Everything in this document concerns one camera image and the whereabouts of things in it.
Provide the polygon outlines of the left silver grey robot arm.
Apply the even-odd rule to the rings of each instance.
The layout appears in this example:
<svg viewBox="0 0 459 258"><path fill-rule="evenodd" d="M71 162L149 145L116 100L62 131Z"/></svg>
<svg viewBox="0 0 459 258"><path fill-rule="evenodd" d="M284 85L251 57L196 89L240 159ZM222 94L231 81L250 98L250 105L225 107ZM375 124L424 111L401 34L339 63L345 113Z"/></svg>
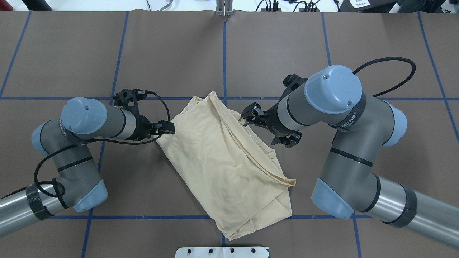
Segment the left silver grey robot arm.
<svg viewBox="0 0 459 258"><path fill-rule="evenodd" d="M174 134L167 119L152 123L139 113L138 102L151 90L123 89L112 105L75 97L59 118L37 127L33 147L45 157L33 173L33 183L1 198L1 237L72 207L85 212L108 198L97 163L88 148L94 142L144 145Z"/></svg>

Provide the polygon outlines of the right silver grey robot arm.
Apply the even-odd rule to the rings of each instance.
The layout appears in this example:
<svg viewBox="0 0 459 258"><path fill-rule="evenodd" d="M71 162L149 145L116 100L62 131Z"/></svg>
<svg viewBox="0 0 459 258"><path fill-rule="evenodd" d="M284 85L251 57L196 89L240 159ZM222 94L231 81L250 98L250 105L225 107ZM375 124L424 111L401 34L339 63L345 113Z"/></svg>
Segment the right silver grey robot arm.
<svg viewBox="0 0 459 258"><path fill-rule="evenodd" d="M407 228L458 247L458 208L372 173L382 147L405 134L405 114L367 95L360 79L342 65L309 78L288 75L280 100L266 111L247 106L240 120L274 135L272 145L292 148L301 130L324 122L337 130L312 194L312 202L336 218L366 213L395 228Z"/></svg>

